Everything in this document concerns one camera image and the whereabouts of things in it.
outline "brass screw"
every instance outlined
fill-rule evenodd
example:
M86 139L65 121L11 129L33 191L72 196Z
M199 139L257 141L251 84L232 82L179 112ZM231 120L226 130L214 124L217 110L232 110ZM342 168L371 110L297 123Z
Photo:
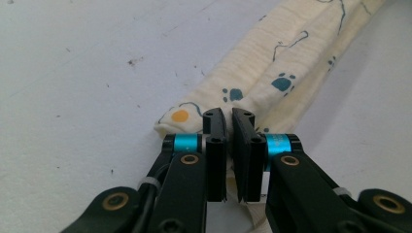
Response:
M290 155L285 155L285 156L282 156L281 157L281 161L283 162L283 163L285 163L286 165L289 165L289 166L297 166L297 165L299 165L299 159L297 159L297 158L295 158L295 157L293 157L293 156L290 156Z
M194 154L187 154L181 158L181 162L186 165L192 165L199 161L199 157Z
M373 196L373 202L378 207L392 214L400 215L405 213L405 207L392 197L378 194Z
M102 203L106 211L116 211L125 206L128 202L128 195L124 192L117 192L107 196Z

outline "white surface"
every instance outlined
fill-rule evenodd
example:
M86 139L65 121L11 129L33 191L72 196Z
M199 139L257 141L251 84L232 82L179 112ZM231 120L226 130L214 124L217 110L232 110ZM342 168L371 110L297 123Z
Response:
M134 187L160 151L155 120L278 2L3 0L0 232L58 232L101 191ZM411 12L387 2L295 131L355 197L412 200ZM251 227L233 200L208 205L208 232Z

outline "cloth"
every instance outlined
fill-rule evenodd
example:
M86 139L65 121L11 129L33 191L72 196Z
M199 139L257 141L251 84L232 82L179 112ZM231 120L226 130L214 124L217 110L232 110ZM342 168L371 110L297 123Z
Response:
M223 109L230 126L231 109L241 108L256 115L258 132L292 132L327 74L384 1L282 2L194 91L167 111L154 129L161 137L201 132L202 113L213 108ZM264 205L247 206L254 232L271 232Z

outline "cable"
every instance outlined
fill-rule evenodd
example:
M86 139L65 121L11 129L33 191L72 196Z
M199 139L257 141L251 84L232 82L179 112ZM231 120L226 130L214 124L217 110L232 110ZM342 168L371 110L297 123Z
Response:
M146 232L146 229L149 224L150 217L152 216L152 212L154 209L155 205L155 198L159 194L160 187L158 184L160 184L159 180L162 177L164 177L164 173L167 173L169 169L170 164L165 164L162 167L160 167L154 174L153 178L150 180L143 179L142 182L140 182L140 187L138 191L145 191L143 193L142 201L141 204L143 204L143 209L142 213L138 216L137 221L135 225L133 226L133 230L131 233L142 233Z

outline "black plastic part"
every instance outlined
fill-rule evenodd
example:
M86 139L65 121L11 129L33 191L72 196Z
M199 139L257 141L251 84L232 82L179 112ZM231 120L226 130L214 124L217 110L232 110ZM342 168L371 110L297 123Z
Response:
M208 201L226 200L226 121L221 109L212 109L203 114L203 134L206 138L208 164Z
M103 203L111 195L115 196L107 201L109 207L111 204L116 206L119 202L126 201L124 206L116 210L105 209ZM138 203L137 191L133 188L111 188L96 196L85 212L62 233L130 232L139 208Z
M298 164L286 164L283 156L294 157ZM274 157L266 215L273 232L367 232L304 154L284 152Z
M367 215L405 232L412 232L412 204L404 198L375 188L362 191L358 202Z
M191 164L182 161L186 155ZM206 159L201 153L185 152L173 157L157 197L148 232L205 231L206 169Z
M258 202L266 154L266 139L255 131L255 115L232 109L233 168L239 202Z

